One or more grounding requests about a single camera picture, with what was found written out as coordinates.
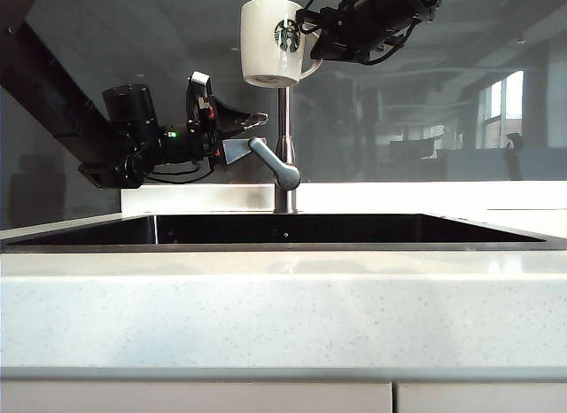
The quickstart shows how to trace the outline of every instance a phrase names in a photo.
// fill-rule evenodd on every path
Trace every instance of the black sink basin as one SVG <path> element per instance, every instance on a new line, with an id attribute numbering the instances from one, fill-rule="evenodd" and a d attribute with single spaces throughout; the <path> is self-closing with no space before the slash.
<path id="1" fill-rule="evenodd" d="M 4 241 L 5 252 L 563 249 L 561 239 L 424 214 L 159 215 Z"/>

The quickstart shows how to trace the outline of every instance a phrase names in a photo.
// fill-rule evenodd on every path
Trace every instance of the white cabinet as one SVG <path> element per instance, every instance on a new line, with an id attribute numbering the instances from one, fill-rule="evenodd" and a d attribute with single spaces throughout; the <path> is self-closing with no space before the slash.
<path id="1" fill-rule="evenodd" d="M 392 413 L 390 384 L 5 381 L 11 413 Z"/>
<path id="2" fill-rule="evenodd" d="M 398 413 L 564 413 L 567 384 L 399 384 Z"/>

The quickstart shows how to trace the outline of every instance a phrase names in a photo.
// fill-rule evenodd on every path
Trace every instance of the sink rim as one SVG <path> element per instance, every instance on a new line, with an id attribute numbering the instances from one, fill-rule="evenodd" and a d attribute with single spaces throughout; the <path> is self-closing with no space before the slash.
<path id="1" fill-rule="evenodd" d="M 183 216 L 226 216 L 227 214 L 184 214 Z M 270 214 L 230 214 L 230 215 L 270 215 Z M 111 219 L 106 222 L 95 222 L 73 226 L 66 229 L 48 230 L 33 235 L 7 238 L 0 241 L 1 253 L 159 253 L 159 252 L 306 252 L 306 251 L 442 251 L 442 252 L 498 252 L 498 251 L 563 251 L 567 250 L 567 239 L 542 235 L 525 230 L 493 225 L 485 222 L 474 222 L 464 218 L 454 218 L 443 214 L 334 214 L 334 215 L 413 215 L 430 216 L 452 222 L 478 226 L 489 230 L 503 231 L 517 236 L 533 238 L 540 241 L 515 242 L 403 242 L 403 243 L 235 243 L 235 244 L 159 244 L 159 245 L 14 245 L 39 237 L 48 237 L 68 232 L 69 230 L 86 230 L 116 222 L 125 222 L 141 218 L 172 216 L 170 214 L 143 214 L 137 216 Z"/>

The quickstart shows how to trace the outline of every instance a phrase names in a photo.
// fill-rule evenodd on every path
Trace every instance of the speckled quartz countertop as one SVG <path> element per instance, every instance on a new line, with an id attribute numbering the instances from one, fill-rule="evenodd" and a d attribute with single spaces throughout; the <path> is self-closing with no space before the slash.
<path id="1" fill-rule="evenodd" d="M 465 215 L 567 236 L 565 210 Z M 567 378 L 563 251 L 5 254 L 2 272 L 8 377 Z"/>

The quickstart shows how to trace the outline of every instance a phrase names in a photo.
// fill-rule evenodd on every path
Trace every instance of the robotic arm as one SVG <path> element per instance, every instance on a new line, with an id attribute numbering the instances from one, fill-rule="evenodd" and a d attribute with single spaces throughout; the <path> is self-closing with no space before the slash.
<path id="1" fill-rule="evenodd" d="M 417 24 L 431 21 L 442 0 L 343 0 L 337 9 L 297 13 L 305 33 L 322 30 L 312 58 L 374 65 L 403 47 Z M 80 162 L 79 170 L 97 187 L 140 187 L 156 167 L 208 160 L 210 173 L 250 152 L 272 169 L 285 190 L 295 189 L 299 171 L 282 163 L 259 138 L 232 139 L 262 125 L 262 113 L 244 113 L 213 95 L 207 75 L 196 72 L 186 94 L 186 122 L 160 126 L 146 85 L 125 85 L 103 93 L 108 121 L 82 92 L 25 18 L 35 0 L 1 0 L 0 84 Z M 404 35 L 400 31 L 407 28 Z M 380 58 L 372 51 L 392 47 Z M 196 180 L 181 183 L 192 183 Z"/>
<path id="2" fill-rule="evenodd" d="M 122 187 L 139 187 L 146 178 L 161 181 L 152 175 L 172 175 L 154 170 L 166 164 L 208 160 L 211 172 L 207 175 L 210 175 L 216 165 L 230 165 L 251 152 L 243 144 L 247 140 L 233 140 L 233 136 L 268 121 L 266 114 L 240 112 L 223 104 L 213 95 L 210 77 L 200 72 L 189 79 L 187 120 L 181 124 L 165 127 L 158 124 L 147 85 L 124 85 L 106 90 L 103 98 L 110 125 L 122 146 L 122 155 L 116 164 Z M 87 167 L 82 166 L 80 170 L 95 185 L 101 185 Z"/>
<path id="3" fill-rule="evenodd" d="M 414 28 L 423 21 L 433 21 L 442 0 L 343 0 L 337 9 L 322 8 L 319 12 L 299 10 L 296 19 L 303 33 L 321 29 L 311 58 L 361 63 L 366 66 L 382 63 L 401 49 Z M 305 29 L 304 24 L 312 27 Z M 408 28 L 405 35 L 400 31 Z M 372 51 L 384 51 L 371 58 Z"/>

